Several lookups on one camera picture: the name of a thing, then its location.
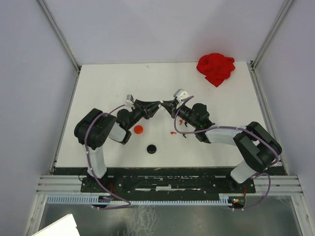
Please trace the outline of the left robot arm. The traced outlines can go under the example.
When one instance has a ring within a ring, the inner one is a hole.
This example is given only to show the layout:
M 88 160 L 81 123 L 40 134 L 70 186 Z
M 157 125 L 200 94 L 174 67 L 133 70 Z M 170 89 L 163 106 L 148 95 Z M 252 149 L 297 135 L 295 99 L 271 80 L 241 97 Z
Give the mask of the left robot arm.
M 126 101 L 130 108 L 124 105 L 104 113 L 97 108 L 91 109 L 75 126 L 74 136 L 85 148 L 88 162 L 88 174 L 93 176 L 92 187 L 99 192 L 105 191 L 109 186 L 105 165 L 103 145 L 111 140 L 125 145 L 130 137 L 130 129 L 141 119 L 150 119 L 158 111 L 160 101 L 140 101 L 138 99 Z

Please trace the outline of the white round earbud case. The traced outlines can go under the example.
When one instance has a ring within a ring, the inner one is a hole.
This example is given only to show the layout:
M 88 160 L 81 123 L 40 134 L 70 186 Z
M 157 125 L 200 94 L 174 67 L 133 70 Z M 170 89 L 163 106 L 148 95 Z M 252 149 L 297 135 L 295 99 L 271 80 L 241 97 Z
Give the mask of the white round earbud case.
M 163 107 L 163 101 L 162 101 L 162 100 L 160 101 L 159 108 L 160 108 L 161 110 L 163 110 L 163 111 L 165 110 L 165 108 Z

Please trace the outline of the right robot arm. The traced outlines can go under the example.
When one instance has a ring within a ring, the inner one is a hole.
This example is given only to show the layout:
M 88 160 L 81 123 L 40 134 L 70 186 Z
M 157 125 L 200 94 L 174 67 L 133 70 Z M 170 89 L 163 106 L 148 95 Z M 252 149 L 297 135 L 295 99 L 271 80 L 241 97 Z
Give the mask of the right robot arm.
M 244 182 L 264 172 L 279 161 L 283 149 L 276 139 L 258 122 L 252 121 L 246 126 L 219 126 L 210 121 L 207 106 L 196 103 L 192 108 L 186 106 L 187 100 L 180 103 L 176 99 L 163 101 L 161 106 L 174 120 L 181 118 L 185 123 L 195 128 L 194 131 L 178 133 L 194 134 L 200 142 L 212 144 L 220 143 L 236 146 L 243 158 L 226 179 L 226 188 L 231 192 L 238 192 Z

